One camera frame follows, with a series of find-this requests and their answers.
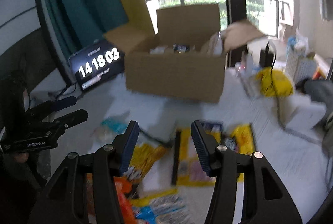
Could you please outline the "brown cardboard box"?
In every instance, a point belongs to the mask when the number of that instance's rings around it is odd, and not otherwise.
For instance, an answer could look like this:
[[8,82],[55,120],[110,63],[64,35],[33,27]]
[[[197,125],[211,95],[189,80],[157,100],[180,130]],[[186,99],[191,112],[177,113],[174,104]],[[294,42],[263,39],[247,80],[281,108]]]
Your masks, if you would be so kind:
[[217,4],[158,9],[156,17],[156,34],[131,22],[104,35],[124,52],[133,92],[217,103],[228,52],[263,37],[247,19],[221,30]]

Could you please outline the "yellow plastic bag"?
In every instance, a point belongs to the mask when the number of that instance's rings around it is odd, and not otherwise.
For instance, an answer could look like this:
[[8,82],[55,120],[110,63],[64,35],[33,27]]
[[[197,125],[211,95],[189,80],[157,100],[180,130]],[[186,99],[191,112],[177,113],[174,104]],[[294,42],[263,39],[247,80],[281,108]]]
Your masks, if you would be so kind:
[[280,70],[266,67],[256,74],[256,80],[264,97],[288,97],[294,93],[292,81]]

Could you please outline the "yellow noodle snack bag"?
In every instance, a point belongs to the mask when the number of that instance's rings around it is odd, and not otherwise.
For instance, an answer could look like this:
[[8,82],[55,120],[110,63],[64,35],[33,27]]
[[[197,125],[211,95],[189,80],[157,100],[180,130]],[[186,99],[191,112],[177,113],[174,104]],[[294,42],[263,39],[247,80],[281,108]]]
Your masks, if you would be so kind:
[[124,177],[132,184],[140,184],[155,162],[160,160],[172,147],[164,142],[139,131],[138,140]]

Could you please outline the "black power adapter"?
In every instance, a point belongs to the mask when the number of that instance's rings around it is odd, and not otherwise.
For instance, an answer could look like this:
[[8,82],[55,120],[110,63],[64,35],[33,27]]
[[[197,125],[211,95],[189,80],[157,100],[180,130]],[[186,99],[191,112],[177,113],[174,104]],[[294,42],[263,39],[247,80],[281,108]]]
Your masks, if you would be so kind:
[[260,50],[259,66],[261,68],[272,67],[275,58],[274,46],[269,41],[265,48]]

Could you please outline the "tablet showing clock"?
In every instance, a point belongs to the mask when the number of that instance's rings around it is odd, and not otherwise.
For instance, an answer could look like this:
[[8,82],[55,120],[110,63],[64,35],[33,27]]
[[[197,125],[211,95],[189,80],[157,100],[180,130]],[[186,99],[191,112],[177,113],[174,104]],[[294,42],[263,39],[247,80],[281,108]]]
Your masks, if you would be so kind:
[[106,39],[71,55],[70,69],[82,91],[88,91],[124,72],[125,53]]

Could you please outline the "clear blue-top snack pack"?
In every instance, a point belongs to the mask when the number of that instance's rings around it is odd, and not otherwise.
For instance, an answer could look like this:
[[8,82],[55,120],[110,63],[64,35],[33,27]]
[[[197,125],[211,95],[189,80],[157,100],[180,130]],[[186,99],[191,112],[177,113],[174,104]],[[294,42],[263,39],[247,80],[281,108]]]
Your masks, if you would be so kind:
[[91,136],[95,142],[100,144],[112,143],[116,136],[124,134],[127,124],[109,117],[103,120],[92,132]]

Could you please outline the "orange snack bag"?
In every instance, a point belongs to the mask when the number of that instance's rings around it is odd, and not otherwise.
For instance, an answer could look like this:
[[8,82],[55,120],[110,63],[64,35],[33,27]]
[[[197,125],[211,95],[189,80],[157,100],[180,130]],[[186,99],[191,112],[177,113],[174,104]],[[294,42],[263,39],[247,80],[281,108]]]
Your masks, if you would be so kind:
[[[121,213],[125,223],[137,223],[132,210],[132,205],[127,199],[126,194],[132,190],[132,184],[125,177],[114,177],[117,198],[120,204]],[[86,200],[87,215],[90,223],[97,223],[95,218],[94,199],[93,199],[93,175],[86,175]]]

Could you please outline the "dark blue snack box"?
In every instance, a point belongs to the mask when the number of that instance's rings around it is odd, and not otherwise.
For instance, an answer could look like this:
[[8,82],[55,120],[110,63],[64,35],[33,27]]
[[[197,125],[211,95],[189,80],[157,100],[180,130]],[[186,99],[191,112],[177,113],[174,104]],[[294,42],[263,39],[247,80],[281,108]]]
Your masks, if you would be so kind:
[[222,122],[202,121],[201,124],[207,134],[213,135],[217,142],[221,141],[223,134]]

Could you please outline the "yellow black snack pouch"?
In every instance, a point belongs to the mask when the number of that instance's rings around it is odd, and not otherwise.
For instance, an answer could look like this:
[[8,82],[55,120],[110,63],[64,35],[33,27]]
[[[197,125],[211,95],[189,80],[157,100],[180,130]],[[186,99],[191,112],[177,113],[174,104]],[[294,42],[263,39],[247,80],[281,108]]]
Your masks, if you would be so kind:
[[[237,125],[230,134],[224,133],[218,142],[236,153],[251,155],[256,151],[252,125]],[[178,128],[175,131],[174,161],[171,184],[173,186],[206,187],[213,186],[216,179],[210,178],[202,170],[190,128]]]

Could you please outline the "blue cartoon snack bag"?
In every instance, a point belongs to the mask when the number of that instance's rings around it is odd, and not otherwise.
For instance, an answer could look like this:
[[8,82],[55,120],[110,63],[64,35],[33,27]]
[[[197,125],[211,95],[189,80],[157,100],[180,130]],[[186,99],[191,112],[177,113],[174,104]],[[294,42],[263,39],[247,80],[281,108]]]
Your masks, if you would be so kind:
[[130,200],[137,223],[194,223],[176,188]]

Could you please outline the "white perforated basket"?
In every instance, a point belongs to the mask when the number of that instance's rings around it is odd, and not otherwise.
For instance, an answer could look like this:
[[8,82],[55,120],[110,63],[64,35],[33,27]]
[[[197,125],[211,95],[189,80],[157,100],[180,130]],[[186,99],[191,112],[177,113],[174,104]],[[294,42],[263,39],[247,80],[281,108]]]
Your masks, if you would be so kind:
[[306,79],[311,79],[318,67],[318,63],[314,59],[316,53],[305,50],[294,49],[292,45],[287,46],[286,52],[286,67],[287,74],[296,84]]

